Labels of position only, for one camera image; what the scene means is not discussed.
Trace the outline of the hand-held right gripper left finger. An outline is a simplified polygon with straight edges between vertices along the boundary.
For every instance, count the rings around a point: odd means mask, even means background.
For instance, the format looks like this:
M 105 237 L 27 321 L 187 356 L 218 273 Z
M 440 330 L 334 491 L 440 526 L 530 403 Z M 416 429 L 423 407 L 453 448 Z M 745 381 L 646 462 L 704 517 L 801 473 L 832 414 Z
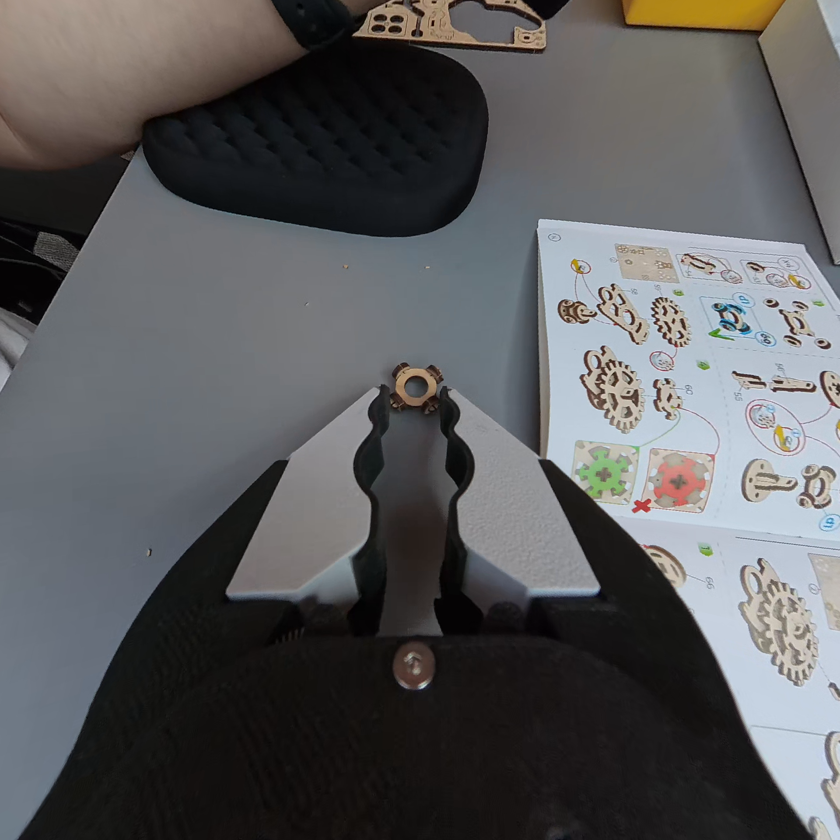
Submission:
M 372 387 L 289 456 L 229 600 L 328 607 L 353 635 L 379 633 L 387 559 L 373 485 L 390 411 L 389 387 Z

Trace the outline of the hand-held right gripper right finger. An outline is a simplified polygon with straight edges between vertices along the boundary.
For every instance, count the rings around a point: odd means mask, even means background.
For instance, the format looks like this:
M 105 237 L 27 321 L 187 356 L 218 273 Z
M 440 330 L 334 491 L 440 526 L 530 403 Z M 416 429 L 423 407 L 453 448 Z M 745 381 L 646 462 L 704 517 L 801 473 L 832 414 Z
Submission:
M 448 502 L 436 620 L 442 634 L 517 633 L 537 600 L 601 586 L 540 458 L 451 387 L 438 396 Z

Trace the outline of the small wooden ring gear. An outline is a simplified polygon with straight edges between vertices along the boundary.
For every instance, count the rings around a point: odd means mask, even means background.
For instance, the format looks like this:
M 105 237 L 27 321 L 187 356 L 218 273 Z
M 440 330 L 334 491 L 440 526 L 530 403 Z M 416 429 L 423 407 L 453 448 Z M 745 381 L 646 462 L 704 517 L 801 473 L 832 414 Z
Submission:
M 438 387 L 444 380 L 443 372 L 437 366 L 410 366 L 400 363 L 392 373 L 394 390 L 391 407 L 397 412 L 417 410 L 423 414 L 435 413 L 438 409 Z

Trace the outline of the wooden laser-cut parts sheet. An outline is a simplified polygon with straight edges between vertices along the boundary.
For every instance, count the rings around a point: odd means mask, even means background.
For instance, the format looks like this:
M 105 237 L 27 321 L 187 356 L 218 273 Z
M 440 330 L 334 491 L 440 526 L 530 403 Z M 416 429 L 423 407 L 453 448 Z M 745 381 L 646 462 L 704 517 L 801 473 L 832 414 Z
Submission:
M 391 1 L 373 8 L 360 29 L 357 39 L 379 42 L 401 42 L 415 46 L 458 49 L 487 49 L 538 54 L 547 45 L 545 20 L 522 1 L 481 1 L 489 11 L 514 14 L 529 21 L 534 28 L 516 25 L 505 40 L 478 38 L 453 26 L 451 9 L 458 1 Z

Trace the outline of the yellow plastic bin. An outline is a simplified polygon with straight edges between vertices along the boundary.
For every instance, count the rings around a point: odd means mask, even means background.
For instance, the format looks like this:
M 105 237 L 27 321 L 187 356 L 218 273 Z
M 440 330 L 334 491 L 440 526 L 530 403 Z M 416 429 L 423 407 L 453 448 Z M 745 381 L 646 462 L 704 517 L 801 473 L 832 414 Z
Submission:
M 625 23 L 761 32 L 783 1 L 622 1 Z

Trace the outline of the person's left forearm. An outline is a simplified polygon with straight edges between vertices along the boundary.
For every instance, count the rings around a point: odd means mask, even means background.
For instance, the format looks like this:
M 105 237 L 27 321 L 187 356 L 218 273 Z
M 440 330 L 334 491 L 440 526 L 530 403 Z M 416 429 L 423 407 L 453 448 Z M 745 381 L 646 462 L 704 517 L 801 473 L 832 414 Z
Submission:
M 147 121 L 304 55 L 271 2 L 2 1 L 2 167 L 125 152 Z

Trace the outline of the assembly instruction booklet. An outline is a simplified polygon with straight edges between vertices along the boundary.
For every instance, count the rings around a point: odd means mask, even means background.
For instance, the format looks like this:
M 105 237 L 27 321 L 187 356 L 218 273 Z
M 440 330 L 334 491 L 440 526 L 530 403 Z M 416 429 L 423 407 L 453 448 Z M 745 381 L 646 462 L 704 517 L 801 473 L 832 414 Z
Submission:
M 540 454 L 657 565 L 838 838 L 838 299 L 805 247 L 542 219 Z

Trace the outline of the black padded wrist rest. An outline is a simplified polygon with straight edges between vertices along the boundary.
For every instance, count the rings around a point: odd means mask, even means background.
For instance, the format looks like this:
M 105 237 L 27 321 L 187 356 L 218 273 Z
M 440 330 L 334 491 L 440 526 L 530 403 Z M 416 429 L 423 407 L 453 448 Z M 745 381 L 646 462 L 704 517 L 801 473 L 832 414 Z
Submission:
M 485 93 L 456 60 L 354 38 L 147 122 L 141 145 L 159 182 L 196 205 L 401 238 L 466 209 L 488 129 Z

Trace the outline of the black wristband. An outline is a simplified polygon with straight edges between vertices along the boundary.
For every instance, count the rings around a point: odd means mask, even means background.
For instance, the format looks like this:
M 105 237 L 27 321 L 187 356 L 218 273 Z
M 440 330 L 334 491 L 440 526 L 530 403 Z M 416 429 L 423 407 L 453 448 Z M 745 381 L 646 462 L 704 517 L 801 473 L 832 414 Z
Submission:
M 271 1 L 300 47 L 318 51 L 354 35 L 376 2 Z

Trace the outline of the white cardboard tray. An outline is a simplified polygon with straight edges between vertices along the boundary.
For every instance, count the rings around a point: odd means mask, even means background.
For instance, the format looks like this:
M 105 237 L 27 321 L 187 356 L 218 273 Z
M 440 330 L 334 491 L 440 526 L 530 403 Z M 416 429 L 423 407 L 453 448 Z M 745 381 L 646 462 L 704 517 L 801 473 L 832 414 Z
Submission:
M 839 263 L 839 2 L 786 1 L 759 47 L 833 263 Z

